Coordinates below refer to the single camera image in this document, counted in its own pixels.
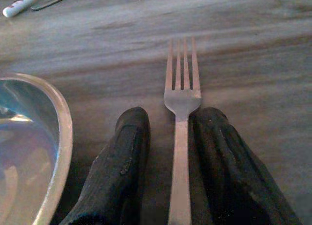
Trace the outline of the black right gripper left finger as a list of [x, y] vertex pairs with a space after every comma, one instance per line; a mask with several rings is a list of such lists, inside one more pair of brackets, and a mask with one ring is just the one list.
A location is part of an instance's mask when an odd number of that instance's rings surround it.
[[126, 110], [115, 134], [92, 163], [78, 201], [62, 225], [138, 225], [150, 122], [141, 107]]

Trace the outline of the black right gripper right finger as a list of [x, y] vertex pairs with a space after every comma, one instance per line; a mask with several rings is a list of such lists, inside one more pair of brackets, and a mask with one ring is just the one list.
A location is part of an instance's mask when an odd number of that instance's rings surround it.
[[265, 164], [219, 109], [191, 116], [214, 225], [301, 224]]

